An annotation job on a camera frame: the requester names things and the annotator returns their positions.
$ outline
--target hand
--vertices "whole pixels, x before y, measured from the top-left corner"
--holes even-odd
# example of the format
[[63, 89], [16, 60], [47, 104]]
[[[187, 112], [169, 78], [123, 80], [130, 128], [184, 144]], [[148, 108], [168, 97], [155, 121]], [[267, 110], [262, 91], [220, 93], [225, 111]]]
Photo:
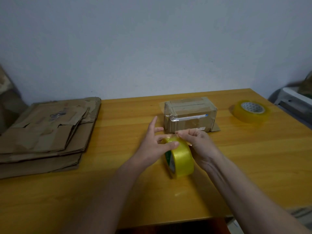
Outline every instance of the hand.
[[155, 123], [157, 116], [150, 122], [147, 133], [141, 142], [140, 147], [131, 157], [132, 161], [140, 166], [143, 170], [156, 162], [161, 155], [169, 150], [175, 149], [179, 146], [179, 142], [169, 142], [166, 144], [159, 144], [163, 138], [166, 138], [168, 134], [155, 135], [156, 132], [163, 131], [163, 127], [156, 127]]
[[213, 143], [209, 135], [202, 130], [187, 129], [175, 132], [179, 137], [192, 144], [195, 153], [192, 153], [195, 162], [205, 171], [212, 159], [222, 153]]

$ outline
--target wooden table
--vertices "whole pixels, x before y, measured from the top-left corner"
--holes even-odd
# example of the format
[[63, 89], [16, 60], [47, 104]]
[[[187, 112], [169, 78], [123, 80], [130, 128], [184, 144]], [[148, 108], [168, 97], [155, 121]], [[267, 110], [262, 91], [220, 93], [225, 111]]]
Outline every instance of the wooden table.
[[[138, 147], [159, 103], [207, 96], [218, 108], [220, 132], [210, 133], [221, 151], [284, 208], [312, 204], [312, 131], [251, 89], [102, 101], [78, 170], [0, 180], [1, 233], [57, 233]], [[240, 122], [229, 107], [241, 99], [271, 109], [262, 126]], [[159, 160], [133, 188], [120, 228], [230, 215], [224, 200], [198, 167], [170, 179]]]

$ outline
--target yellow tape roll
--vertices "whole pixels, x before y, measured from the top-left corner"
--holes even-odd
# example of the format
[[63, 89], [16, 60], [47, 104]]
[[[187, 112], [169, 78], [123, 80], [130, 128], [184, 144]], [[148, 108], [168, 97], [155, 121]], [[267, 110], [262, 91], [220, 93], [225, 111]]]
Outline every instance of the yellow tape roll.
[[170, 137], [163, 139], [163, 143], [178, 141], [180, 145], [165, 153], [166, 165], [173, 178], [187, 176], [194, 171], [194, 163], [191, 150], [188, 144], [180, 137]]
[[242, 122], [262, 123], [267, 120], [270, 110], [261, 103], [241, 100], [236, 103], [233, 115]]

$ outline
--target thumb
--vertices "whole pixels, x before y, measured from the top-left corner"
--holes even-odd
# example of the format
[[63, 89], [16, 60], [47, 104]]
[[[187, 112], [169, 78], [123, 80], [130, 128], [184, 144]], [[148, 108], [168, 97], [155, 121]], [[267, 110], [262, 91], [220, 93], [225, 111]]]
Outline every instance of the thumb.
[[176, 149], [179, 146], [179, 142], [172, 141], [166, 144], [160, 144], [160, 146], [161, 146], [161, 152], [166, 153], [169, 150]]
[[192, 136], [192, 135], [181, 133], [181, 132], [178, 132], [177, 134], [180, 138], [184, 139], [185, 141], [191, 144], [194, 144], [196, 136]]

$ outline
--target white wall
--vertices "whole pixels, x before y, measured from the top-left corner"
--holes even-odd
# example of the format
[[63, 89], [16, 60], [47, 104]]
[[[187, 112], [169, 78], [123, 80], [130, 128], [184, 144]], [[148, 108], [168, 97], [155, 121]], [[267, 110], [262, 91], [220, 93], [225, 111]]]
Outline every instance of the white wall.
[[312, 70], [312, 0], [0, 0], [0, 63], [28, 103], [251, 87]]

